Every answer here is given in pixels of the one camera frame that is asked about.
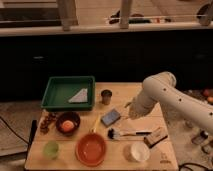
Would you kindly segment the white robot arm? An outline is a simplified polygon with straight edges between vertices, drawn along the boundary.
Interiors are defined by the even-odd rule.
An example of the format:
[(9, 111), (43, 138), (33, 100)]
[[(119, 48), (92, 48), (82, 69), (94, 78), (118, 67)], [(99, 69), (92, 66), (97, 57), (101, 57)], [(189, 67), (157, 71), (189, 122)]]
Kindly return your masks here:
[(213, 135), (213, 106), (177, 90), (176, 83), (176, 77), (171, 72), (145, 78), (142, 90), (130, 103), (129, 117), (138, 119), (146, 116), (160, 102), (179, 110), (185, 118)]

